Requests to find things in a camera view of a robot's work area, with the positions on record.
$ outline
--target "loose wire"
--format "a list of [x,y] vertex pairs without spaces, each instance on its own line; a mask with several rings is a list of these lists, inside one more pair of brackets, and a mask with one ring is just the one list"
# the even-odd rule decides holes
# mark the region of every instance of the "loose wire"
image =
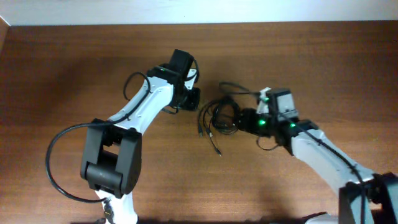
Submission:
[[126,113],[122,118],[116,120],[116,121],[105,121],[104,123],[83,123],[83,124],[76,124],[73,126],[70,126],[69,128],[64,129],[63,131],[59,132],[57,135],[55,135],[55,137],[51,140],[48,148],[47,148],[47,153],[45,155],[45,171],[47,174],[47,177],[49,178],[50,183],[53,185],[53,187],[58,190],[62,195],[76,200],[78,202],[85,202],[85,203],[99,203],[99,202],[104,202],[107,198],[102,198],[102,199],[96,199],[96,200],[92,200],[92,199],[85,199],[85,198],[81,198],[81,197],[77,197],[74,196],[70,193],[68,193],[66,190],[64,190],[63,188],[61,188],[61,186],[59,186],[57,184],[57,182],[55,181],[54,177],[52,176],[51,170],[50,170],[50,156],[51,153],[53,151],[53,147],[55,145],[55,143],[66,133],[78,129],[78,128],[84,128],[84,127],[99,127],[99,126],[111,126],[117,123],[120,123],[121,121],[124,121],[125,119],[127,119],[130,115],[133,114],[133,112],[135,112],[135,110],[137,110],[137,108],[140,106],[140,104],[146,99],[146,97],[148,96],[148,94],[150,93],[150,81],[147,78],[146,75],[144,75],[141,72],[134,72],[133,74],[131,74],[128,79],[126,80],[125,84],[124,84],[124,88],[123,88],[123,95],[124,97],[127,99],[126,96],[126,87],[128,85],[128,83],[130,82],[131,78],[136,76],[136,75],[141,75],[145,78],[145,81],[148,84],[148,89],[146,90],[144,96],[139,100],[138,104],[128,113]]
[[[232,116],[222,113],[222,111],[227,106],[230,106],[233,109]],[[198,133],[201,137],[203,136],[203,130],[201,128],[203,126],[207,135],[210,138],[212,146],[219,156],[221,156],[221,151],[216,147],[215,143],[213,142],[213,133],[211,132],[211,127],[213,126],[221,134],[234,134],[236,131],[238,131],[238,127],[235,125],[234,122],[238,119],[239,111],[239,105],[229,96],[226,96],[220,100],[213,100],[207,103],[199,111],[197,117]],[[209,122],[206,120],[207,114],[211,117]]]
[[276,148],[279,147],[278,144],[276,144],[276,146],[274,146],[274,147],[272,147],[272,148],[270,148],[270,149],[266,149],[266,148],[264,148],[264,147],[261,147],[261,146],[260,146],[260,138],[261,138],[260,136],[257,138],[256,144],[257,144],[257,146],[258,146],[260,149],[262,149],[262,150],[265,150],[265,151],[272,151],[272,150],[274,150],[274,149],[276,149]]

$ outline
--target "white robotic arm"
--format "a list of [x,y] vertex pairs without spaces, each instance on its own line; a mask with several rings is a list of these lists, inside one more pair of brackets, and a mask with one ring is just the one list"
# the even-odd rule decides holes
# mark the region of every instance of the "white robotic arm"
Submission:
[[[193,88],[193,83],[195,81],[193,77],[196,74],[196,69],[190,69],[187,75],[187,79],[189,79],[189,81],[184,82],[187,90],[191,90]],[[162,108],[170,104],[173,98],[174,86],[169,84],[167,80],[158,77],[149,77],[148,79],[150,81],[150,93],[128,119],[115,124],[115,126],[126,130],[134,128],[137,132],[143,135]],[[122,118],[126,113],[128,113],[128,111],[131,111],[138,104],[139,100],[144,97],[147,89],[148,83],[144,82],[143,86],[133,99],[131,99],[122,110],[111,116],[108,120],[116,121]],[[102,202],[106,224],[137,223],[138,216],[134,211],[132,192],[124,194],[122,198],[117,198],[115,195],[104,190],[96,190],[96,194],[99,198],[107,198],[107,200]]]
[[[341,149],[329,141],[322,130],[310,129],[308,132],[332,147],[354,165],[364,182],[374,178],[373,175],[375,172],[373,170],[363,167],[348,157]],[[353,174],[353,171],[347,164],[331,151],[319,145],[304,132],[299,133],[296,137],[292,137],[291,144],[293,156],[310,166],[330,186],[337,196],[339,196],[340,188],[345,187],[347,183],[360,184],[358,178]],[[365,223],[374,223],[369,204],[365,203],[364,206]],[[353,213],[355,223],[361,223],[361,197],[356,197],[351,202],[351,209],[355,211]],[[315,217],[307,223],[338,223],[338,218],[324,215],[322,219]]]

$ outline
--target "wood grain surface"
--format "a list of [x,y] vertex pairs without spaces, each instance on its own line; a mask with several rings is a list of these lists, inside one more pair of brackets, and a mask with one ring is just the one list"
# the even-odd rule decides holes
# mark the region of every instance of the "wood grain surface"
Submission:
[[[128,75],[190,52],[203,101],[222,80],[252,90],[287,87],[309,118],[354,160],[398,172],[398,22],[11,27],[0,57],[2,223],[92,222],[100,204],[75,202],[47,180],[50,140],[67,126],[106,119],[126,101]],[[128,94],[142,85],[136,78]],[[250,97],[236,99],[253,107]],[[143,137],[134,189],[140,218],[271,220],[337,213],[337,197],[283,148],[256,137],[216,135],[223,157],[197,133],[196,113],[159,113]],[[61,138],[52,156],[59,184],[96,198],[79,170],[85,129]]]

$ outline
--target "black bracket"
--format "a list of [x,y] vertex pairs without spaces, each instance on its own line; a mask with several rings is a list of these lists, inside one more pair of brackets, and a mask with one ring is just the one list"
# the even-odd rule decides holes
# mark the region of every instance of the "black bracket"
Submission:
[[[94,119],[93,123],[103,123]],[[119,155],[104,150],[104,146],[119,144]],[[134,128],[117,126],[89,127],[81,161],[81,178],[93,190],[104,190],[121,198],[137,184],[141,173],[142,135]]]
[[[374,179],[364,183],[368,199],[381,203],[380,210],[372,210],[374,223],[397,223],[398,221],[398,178],[393,173],[374,174]],[[361,197],[359,184],[348,182],[339,190],[339,223],[355,223],[352,202]]]
[[273,132],[275,136],[275,141],[278,145],[284,146],[285,149],[293,156],[292,149],[292,138],[299,135],[302,130],[308,131],[311,129],[318,130],[319,127],[308,119],[299,120],[298,118],[294,119],[295,126],[292,127],[289,123],[282,123],[277,126]]
[[199,104],[200,90],[185,87],[193,57],[188,52],[175,49],[169,63],[155,66],[147,72],[148,77],[158,77],[167,80],[174,86],[173,98],[169,106],[181,110],[196,110]]
[[245,108],[240,111],[238,120],[234,121],[238,124],[238,129],[245,131],[250,134],[254,134],[259,137],[271,137],[271,129],[269,125],[259,125],[259,120],[267,121],[268,116],[263,114],[257,114],[256,110],[253,108]]

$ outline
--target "white wall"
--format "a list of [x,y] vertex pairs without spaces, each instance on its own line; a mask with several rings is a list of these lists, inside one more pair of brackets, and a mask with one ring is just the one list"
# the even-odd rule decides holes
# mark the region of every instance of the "white wall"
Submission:
[[398,0],[0,0],[12,26],[398,19]]

